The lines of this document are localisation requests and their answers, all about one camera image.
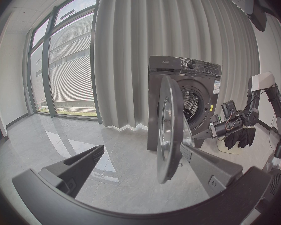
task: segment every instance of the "gray building facade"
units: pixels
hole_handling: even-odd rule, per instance
[[[49,76],[57,113],[95,115],[90,72],[90,33],[93,14],[52,35]],[[42,82],[42,45],[31,55],[31,83],[38,111],[48,112]]]

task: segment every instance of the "cable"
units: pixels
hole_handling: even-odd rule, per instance
[[[262,93],[264,93],[264,92],[266,92],[268,89],[270,89],[271,87],[273,87],[273,86],[278,86],[276,83],[274,84],[274,85],[272,85],[272,86],[270,86],[269,88],[267,88],[267,89],[265,89]],[[249,102],[248,104],[247,104],[247,106],[249,106],[253,101],[254,101],[254,99],[256,99],[256,98],[260,98],[260,95],[262,94],[262,93],[260,93],[259,95],[254,95],[255,97],[252,99],[252,101],[251,102]]]
[[[271,131],[269,131],[269,143],[270,143],[270,146],[271,146],[271,142],[270,142],[270,133],[271,133]]]
[[[223,139],[218,139],[218,137],[217,137],[217,139],[218,139],[219,141],[223,141],[225,138],[226,138],[226,135],[225,135],[225,137],[224,137]]]
[[[225,122],[225,130],[226,131],[229,131],[228,128],[227,128],[227,123],[229,122],[230,118],[232,117],[232,112],[230,114],[230,117],[227,119],[227,121]]]

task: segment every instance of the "reflective floor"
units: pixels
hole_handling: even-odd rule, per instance
[[[206,139],[202,150],[241,164],[262,169],[273,151],[266,129],[256,125],[253,145],[239,155],[220,152],[216,139]],[[156,178],[156,152],[147,151],[147,131],[117,131],[98,122],[50,118],[34,114],[8,128],[8,141],[0,141],[0,187],[20,214],[39,224],[18,196],[11,178],[33,168],[74,156],[96,145],[105,146],[102,156],[76,199],[91,206],[125,213],[158,213],[177,210],[208,199],[186,160],[172,180],[160,185]],[[277,139],[271,135],[274,148]]]

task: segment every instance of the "black clothing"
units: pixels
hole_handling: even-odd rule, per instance
[[[235,133],[230,134],[225,138],[225,146],[228,148],[233,148],[236,141],[239,141],[238,147],[244,148],[245,146],[251,146],[255,137],[255,128],[243,128]]]

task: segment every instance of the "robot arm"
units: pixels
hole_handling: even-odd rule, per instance
[[[213,123],[207,130],[194,135],[194,138],[205,139],[228,136],[245,126],[254,126],[258,122],[258,105],[261,90],[266,92],[277,117],[277,126],[280,141],[275,151],[275,157],[281,158],[281,94],[275,84],[275,78],[271,72],[255,75],[249,79],[248,100],[244,110],[236,110],[233,100],[222,104],[225,122],[220,123],[218,115],[211,117]]]

